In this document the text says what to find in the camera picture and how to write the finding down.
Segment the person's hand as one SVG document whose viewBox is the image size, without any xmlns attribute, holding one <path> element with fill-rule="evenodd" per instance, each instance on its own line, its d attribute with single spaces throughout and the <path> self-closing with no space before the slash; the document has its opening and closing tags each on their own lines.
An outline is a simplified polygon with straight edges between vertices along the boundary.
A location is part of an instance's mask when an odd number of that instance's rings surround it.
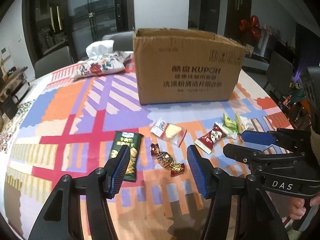
<svg viewBox="0 0 320 240">
<path fill-rule="evenodd" d="M 320 195 L 317 194 L 310 200 L 310 207 L 319 205 Z M 306 213 L 305 199 L 290 197 L 289 216 L 291 219 L 300 220 Z"/>
</svg>

